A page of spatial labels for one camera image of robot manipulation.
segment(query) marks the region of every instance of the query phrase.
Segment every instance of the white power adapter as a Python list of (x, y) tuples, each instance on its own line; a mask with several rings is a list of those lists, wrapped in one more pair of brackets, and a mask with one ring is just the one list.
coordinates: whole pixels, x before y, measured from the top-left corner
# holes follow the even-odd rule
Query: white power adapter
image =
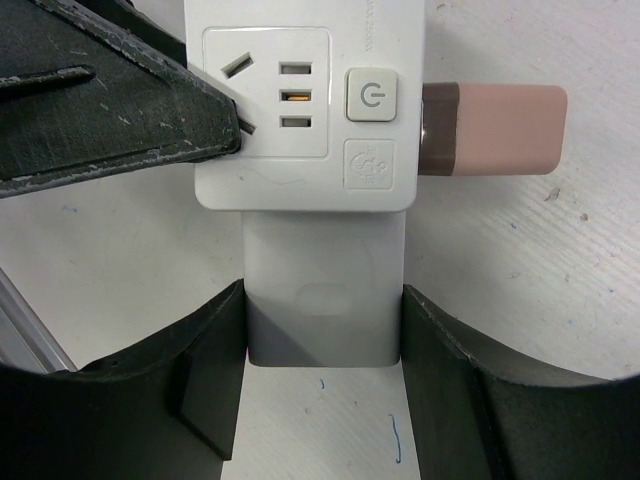
[(404, 210), (416, 194), (424, 0), (185, 0), (189, 68), (238, 105), (243, 148), (196, 166), (244, 212), (249, 357), (399, 359)]

